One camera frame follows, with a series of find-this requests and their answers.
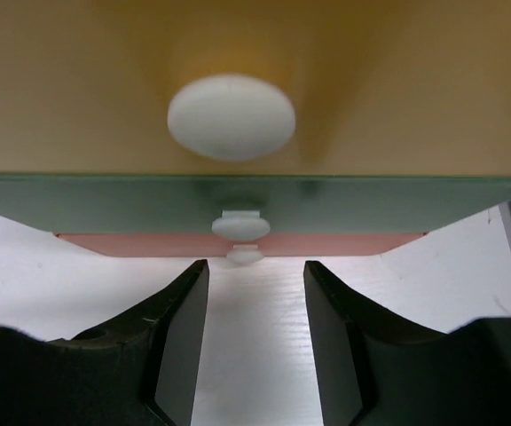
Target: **white knob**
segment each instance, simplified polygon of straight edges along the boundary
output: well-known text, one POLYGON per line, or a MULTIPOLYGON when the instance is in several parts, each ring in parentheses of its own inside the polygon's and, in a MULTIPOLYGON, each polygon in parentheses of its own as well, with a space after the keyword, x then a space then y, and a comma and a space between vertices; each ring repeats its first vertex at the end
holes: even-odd
POLYGON ((169 104, 173 138, 196 154, 243 162, 280 149, 295 132, 295 110, 277 87, 245 75, 186 85, 169 104))
POLYGON ((257 240, 270 230, 270 223, 259 217, 257 210, 225 210, 212 222, 212 232, 230 241, 257 240))
POLYGON ((253 264, 263 259, 263 254, 256 244, 240 244, 234 246, 226 255, 236 264, 253 264))

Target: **white surface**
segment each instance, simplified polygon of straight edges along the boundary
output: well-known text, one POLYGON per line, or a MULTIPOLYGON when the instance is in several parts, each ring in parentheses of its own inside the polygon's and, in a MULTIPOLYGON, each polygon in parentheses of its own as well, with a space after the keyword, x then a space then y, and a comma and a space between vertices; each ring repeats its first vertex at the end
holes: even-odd
MULTIPOLYGON (((356 290, 449 331, 511 315, 511 255, 491 209, 381 256, 319 259, 356 290)), ((69 338, 170 283, 191 259, 117 259, 0 218, 0 324, 69 338)), ((194 426, 319 426, 301 258, 210 262, 194 426)))
POLYGON ((217 160, 244 162, 280 149, 295 132, 295 110, 277 87, 244 75, 186 85, 169 104, 173 138, 217 160))
POLYGON ((263 254, 257 249, 257 244, 237 244, 232 247, 226 257, 238 265, 246 265, 259 262, 263 259, 263 254))
POLYGON ((271 230, 270 223, 257 210, 223 211, 212 223, 212 232, 230 241, 253 241, 271 230))

